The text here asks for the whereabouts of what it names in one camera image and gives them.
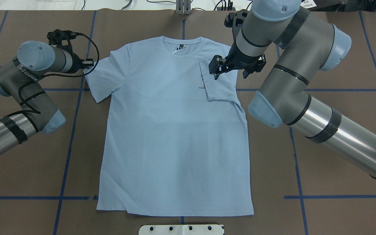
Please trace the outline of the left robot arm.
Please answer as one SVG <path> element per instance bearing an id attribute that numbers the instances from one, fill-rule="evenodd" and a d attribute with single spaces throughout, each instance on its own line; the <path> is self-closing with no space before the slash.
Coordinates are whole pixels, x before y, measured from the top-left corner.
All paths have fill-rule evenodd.
<path id="1" fill-rule="evenodd" d="M 48 42 L 23 42 L 12 60 L 0 66 L 0 95 L 13 97 L 21 110 L 0 118 L 0 155 L 23 144 L 33 135 L 46 135 L 66 123 L 66 118 L 49 98 L 39 81 L 48 76 L 74 78 L 79 70 L 91 73 L 92 58 L 79 58 L 71 40 L 85 34 L 59 29 L 47 34 Z"/>

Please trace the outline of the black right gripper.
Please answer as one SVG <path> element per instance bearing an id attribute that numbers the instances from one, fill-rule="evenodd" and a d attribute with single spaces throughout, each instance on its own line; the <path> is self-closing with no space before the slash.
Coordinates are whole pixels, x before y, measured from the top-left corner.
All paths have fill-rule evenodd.
<path id="1" fill-rule="evenodd" d="M 264 54 L 258 57 L 245 58 L 226 56 L 223 58 L 220 55 L 215 55 L 208 65 L 209 73 L 217 80 L 223 73 L 228 73 L 233 70 L 243 70 L 242 76 L 246 79 L 250 74 L 261 72 L 266 65 L 266 57 Z"/>

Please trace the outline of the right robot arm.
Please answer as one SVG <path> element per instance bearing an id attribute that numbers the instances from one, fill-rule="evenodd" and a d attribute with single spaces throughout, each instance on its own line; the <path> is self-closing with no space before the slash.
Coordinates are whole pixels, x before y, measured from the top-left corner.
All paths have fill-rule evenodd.
<path id="1" fill-rule="evenodd" d="M 274 43 L 283 49 L 249 105 L 249 113 L 278 128 L 282 123 L 313 143 L 340 153 L 376 180 L 376 134 L 305 89 L 317 71 L 330 71 L 349 52 L 351 38 L 301 6 L 301 0 L 254 0 L 251 9 L 229 13 L 234 43 L 226 57 L 215 55 L 209 72 L 243 70 L 247 78 L 265 66 L 264 52 Z"/>

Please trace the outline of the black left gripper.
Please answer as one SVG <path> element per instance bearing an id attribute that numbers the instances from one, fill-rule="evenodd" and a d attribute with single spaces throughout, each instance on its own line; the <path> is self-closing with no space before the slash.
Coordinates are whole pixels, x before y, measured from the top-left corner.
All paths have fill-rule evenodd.
<path id="1" fill-rule="evenodd" d="M 76 39 L 77 36 L 87 38 L 91 43 L 93 42 L 87 35 L 73 31 L 55 31 L 48 32 L 48 44 L 60 49 L 65 56 L 64 69 L 89 69 L 94 67 L 94 60 L 92 58 L 81 59 L 73 52 L 71 40 Z"/>

